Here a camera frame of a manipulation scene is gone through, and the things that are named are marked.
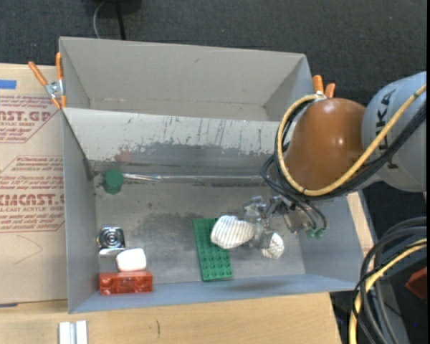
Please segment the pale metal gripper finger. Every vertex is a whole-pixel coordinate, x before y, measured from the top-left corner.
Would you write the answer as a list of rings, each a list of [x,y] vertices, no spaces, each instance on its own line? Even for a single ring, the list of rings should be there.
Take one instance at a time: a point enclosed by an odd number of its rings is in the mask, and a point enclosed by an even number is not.
[[[254,234],[253,234],[253,237],[251,240],[251,245],[252,246],[260,246],[262,243],[263,234],[264,234],[264,226],[263,226],[261,219],[257,219],[253,223],[253,227],[254,227]]]
[[[263,247],[269,248],[271,244],[271,240],[274,234],[274,230],[271,227],[269,219],[267,219],[264,223],[264,238],[263,238]]]

